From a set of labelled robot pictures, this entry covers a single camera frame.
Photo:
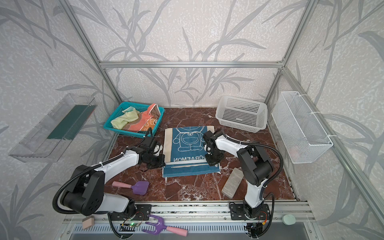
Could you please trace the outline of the blue cream Doraemon towel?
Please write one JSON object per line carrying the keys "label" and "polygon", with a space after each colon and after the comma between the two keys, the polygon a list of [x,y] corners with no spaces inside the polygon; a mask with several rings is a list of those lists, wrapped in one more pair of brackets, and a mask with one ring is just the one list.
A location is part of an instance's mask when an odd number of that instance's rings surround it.
{"label": "blue cream Doraemon towel", "polygon": [[219,165],[206,161],[204,133],[214,132],[214,126],[168,128],[165,130],[163,154],[166,166],[164,178],[187,177],[219,173]]}

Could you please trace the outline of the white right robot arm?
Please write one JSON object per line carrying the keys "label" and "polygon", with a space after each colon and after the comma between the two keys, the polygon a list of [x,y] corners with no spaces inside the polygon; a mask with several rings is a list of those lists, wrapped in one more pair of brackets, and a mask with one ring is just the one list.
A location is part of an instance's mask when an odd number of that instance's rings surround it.
{"label": "white right robot arm", "polygon": [[273,147],[261,143],[244,142],[229,137],[224,131],[207,131],[203,134],[206,161],[209,166],[221,162],[225,153],[238,158],[247,181],[247,193],[243,201],[248,216],[261,210],[263,194],[268,184],[284,167],[282,154]]}

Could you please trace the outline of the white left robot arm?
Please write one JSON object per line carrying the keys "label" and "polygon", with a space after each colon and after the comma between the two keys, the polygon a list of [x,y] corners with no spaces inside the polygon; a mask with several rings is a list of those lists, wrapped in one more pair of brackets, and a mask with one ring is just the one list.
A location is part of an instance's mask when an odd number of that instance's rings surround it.
{"label": "white left robot arm", "polygon": [[78,166],[54,195],[53,209],[64,215],[115,212],[132,216],[135,202],[121,195],[105,193],[105,185],[121,172],[142,163],[149,170],[163,168],[165,156],[161,154],[162,149],[161,143],[153,137],[145,137],[107,161],[93,166]]}

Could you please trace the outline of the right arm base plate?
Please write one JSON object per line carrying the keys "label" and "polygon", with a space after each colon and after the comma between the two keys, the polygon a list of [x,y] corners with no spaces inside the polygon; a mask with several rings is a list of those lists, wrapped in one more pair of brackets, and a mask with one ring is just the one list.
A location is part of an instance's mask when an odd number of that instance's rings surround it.
{"label": "right arm base plate", "polygon": [[261,203],[256,208],[251,208],[247,204],[229,203],[231,220],[233,221],[248,221],[260,220],[265,221],[270,219],[270,208],[268,204]]}

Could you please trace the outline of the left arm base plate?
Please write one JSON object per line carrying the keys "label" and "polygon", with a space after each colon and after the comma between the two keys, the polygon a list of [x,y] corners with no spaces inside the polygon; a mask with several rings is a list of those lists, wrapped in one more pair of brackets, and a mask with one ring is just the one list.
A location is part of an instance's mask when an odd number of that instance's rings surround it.
{"label": "left arm base plate", "polygon": [[113,224],[118,224],[118,232],[135,232],[144,221],[149,220],[151,210],[150,204],[131,205],[122,213],[110,212],[109,220]]}

